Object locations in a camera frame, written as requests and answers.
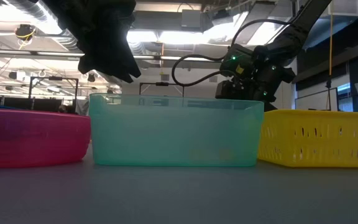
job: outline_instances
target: gray table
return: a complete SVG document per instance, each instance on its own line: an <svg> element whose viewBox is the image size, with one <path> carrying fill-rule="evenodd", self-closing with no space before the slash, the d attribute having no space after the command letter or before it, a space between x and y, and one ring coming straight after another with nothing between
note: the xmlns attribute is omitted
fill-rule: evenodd
<svg viewBox="0 0 358 224"><path fill-rule="evenodd" d="M358 223L358 169L0 169L0 223Z"/></svg>

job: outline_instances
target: robotic arm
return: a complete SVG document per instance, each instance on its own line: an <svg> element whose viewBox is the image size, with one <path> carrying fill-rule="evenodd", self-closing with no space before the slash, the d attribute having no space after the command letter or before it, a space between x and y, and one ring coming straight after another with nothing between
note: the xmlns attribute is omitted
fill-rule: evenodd
<svg viewBox="0 0 358 224"><path fill-rule="evenodd" d="M260 20L286 25L275 40L264 46L256 46L251 51L235 44L238 34L247 26L259 22L252 21L239 29L226 54L220 71L226 77L236 74L232 80L218 85L216 98L232 100L258 100L265 103L265 111L275 110L270 103L282 81L292 82L295 77L291 68L284 68L299 54L309 31L331 0L309 0L290 22Z"/></svg>

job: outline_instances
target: yellow basket slot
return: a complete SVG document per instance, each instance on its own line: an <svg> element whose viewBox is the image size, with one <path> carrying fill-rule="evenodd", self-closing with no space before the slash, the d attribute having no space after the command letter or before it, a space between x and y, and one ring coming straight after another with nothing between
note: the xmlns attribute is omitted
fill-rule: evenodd
<svg viewBox="0 0 358 224"><path fill-rule="evenodd" d="M288 167L358 167L358 113L265 113L258 158Z"/></svg>

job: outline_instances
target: ceiling light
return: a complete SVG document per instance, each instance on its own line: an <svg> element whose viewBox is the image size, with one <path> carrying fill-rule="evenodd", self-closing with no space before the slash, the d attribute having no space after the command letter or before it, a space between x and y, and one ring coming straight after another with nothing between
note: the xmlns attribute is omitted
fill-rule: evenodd
<svg viewBox="0 0 358 224"><path fill-rule="evenodd" d="M156 42L158 39L154 31L130 30L127 34L127 41L130 43Z"/></svg>
<svg viewBox="0 0 358 224"><path fill-rule="evenodd" d="M50 86L49 83L46 83L44 81L41 81L40 83L43 84L43 85L46 85L46 86Z"/></svg>
<svg viewBox="0 0 358 224"><path fill-rule="evenodd" d="M66 90L61 90L62 92L65 92L65 93L67 93L67 94L70 94L71 96L74 96L75 94L74 93L71 93L71 92L69 92L69 91L66 91Z"/></svg>
<svg viewBox="0 0 358 224"><path fill-rule="evenodd" d="M180 57L177 56L161 56L162 60L179 60ZM211 60L205 59L205 58L186 58L184 61L192 61L192 62L212 62Z"/></svg>
<svg viewBox="0 0 358 224"><path fill-rule="evenodd" d="M32 52L27 52L23 50L9 50L8 52L11 52L11 54L22 54L22 55L31 55ZM41 56L62 56L62 57L68 57L68 60L76 60L76 57L82 57L85 54L84 53L69 53L69 52L37 52L37 55Z"/></svg>
<svg viewBox="0 0 358 224"><path fill-rule="evenodd" d="M159 39L165 44L202 44L208 40L200 32L164 31Z"/></svg>
<svg viewBox="0 0 358 224"><path fill-rule="evenodd" d="M150 55L134 55L134 59L154 60L154 56L150 56Z"/></svg>
<svg viewBox="0 0 358 224"><path fill-rule="evenodd" d="M7 6L5 4L1 4L0 21L30 23L34 21L34 18L30 15L20 12L11 5Z"/></svg>
<svg viewBox="0 0 358 224"><path fill-rule="evenodd" d="M50 93L60 93L60 89L56 87L47 87L47 90Z"/></svg>

